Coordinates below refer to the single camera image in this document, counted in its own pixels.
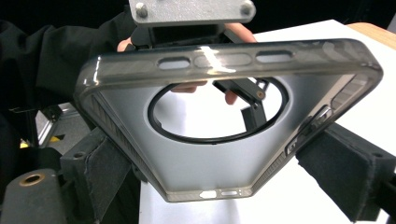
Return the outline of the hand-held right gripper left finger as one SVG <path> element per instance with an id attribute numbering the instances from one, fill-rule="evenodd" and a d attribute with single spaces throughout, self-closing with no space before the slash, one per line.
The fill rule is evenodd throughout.
<path id="1" fill-rule="evenodd" d="M 140 180 L 133 164 L 101 130 L 83 137 L 61 157 L 64 180 L 82 222 L 137 222 Z"/>

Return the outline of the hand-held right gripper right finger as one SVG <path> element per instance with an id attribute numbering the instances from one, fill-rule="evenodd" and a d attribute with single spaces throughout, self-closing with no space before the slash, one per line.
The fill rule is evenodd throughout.
<path id="1" fill-rule="evenodd" d="M 396 156 L 334 123 L 296 158 L 350 221 L 396 223 Z"/>

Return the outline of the translucent grey phone case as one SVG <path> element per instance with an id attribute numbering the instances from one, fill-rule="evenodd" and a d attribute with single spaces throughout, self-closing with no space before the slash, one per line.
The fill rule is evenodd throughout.
<path id="1" fill-rule="evenodd" d="M 172 203 L 255 194 L 383 71 L 354 39 L 198 45 L 100 55 L 80 110 Z"/>

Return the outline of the wooden table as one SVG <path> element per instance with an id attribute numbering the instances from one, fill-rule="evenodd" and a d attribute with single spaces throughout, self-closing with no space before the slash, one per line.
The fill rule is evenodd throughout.
<path id="1" fill-rule="evenodd" d="M 350 23 L 347 27 L 396 50 L 396 34 L 368 22 Z"/>

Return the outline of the aluminium rail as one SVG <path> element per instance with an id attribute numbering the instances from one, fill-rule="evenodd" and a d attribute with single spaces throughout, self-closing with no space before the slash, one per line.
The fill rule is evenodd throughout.
<path id="1" fill-rule="evenodd" d="M 77 144 L 90 128 L 72 104 L 50 106 L 35 117 L 38 146 L 52 147 L 61 154 Z"/>

